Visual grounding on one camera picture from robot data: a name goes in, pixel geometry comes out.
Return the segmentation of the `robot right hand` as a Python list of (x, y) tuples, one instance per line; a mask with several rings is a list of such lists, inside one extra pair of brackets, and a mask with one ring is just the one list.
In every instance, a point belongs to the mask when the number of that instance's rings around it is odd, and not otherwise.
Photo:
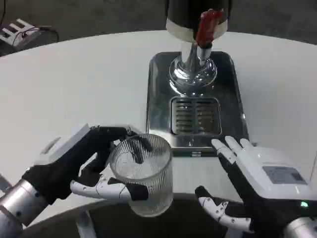
[(216, 222), (259, 238), (316, 237), (317, 193), (291, 160), (245, 138), (226, 136), (211, 143), (241, 198), (218, 198), (198, 186), (195, 196)]

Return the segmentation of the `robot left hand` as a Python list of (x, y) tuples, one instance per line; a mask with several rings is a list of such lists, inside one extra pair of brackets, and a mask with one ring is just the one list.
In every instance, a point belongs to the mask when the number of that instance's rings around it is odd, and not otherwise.
[(131, 126), (84, 125), (73, 136), (59, 144), (56, 138), (41, 152), (22, 179), (52, 205), (70, 194), (84, 197), (145, 201), (149, 190), (144, 185), (121, 178), (106, 179), (101, 172), (110, 162), (115, 141), (136, 138), (140, 132)]

